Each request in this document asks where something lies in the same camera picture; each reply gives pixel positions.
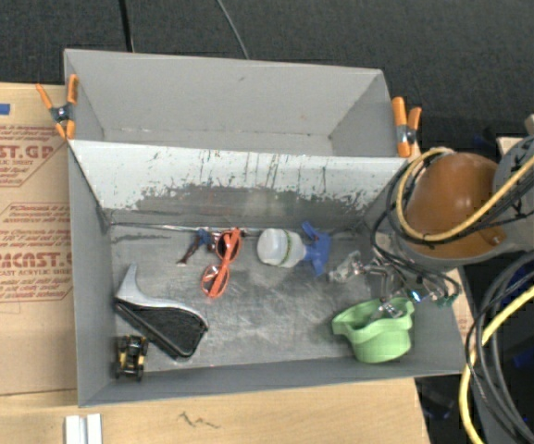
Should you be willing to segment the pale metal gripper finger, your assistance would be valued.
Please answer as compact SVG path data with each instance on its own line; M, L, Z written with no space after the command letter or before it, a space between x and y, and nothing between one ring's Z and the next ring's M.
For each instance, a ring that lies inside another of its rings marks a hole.
M365 264L359 251L353 251L334 269L329 271L329 282L348 282L363 274Z
M406 306L404 299L393 299L391 301L382 301L375 312L372 314L373 319L397 319L406 315Z

